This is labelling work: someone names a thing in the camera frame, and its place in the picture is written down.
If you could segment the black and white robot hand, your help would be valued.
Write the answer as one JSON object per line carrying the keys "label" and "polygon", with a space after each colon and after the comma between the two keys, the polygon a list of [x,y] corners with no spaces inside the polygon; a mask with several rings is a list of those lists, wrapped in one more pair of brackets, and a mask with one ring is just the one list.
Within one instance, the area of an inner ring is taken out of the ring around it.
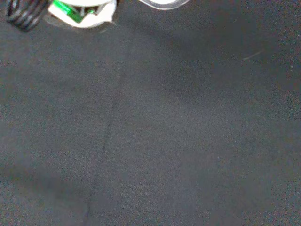
{"label": "black and white robot hand", "polygon": [[118,0],[7,0],[5,19],[23,32],[41,20],[65,29],[93,30],[113,22]]}

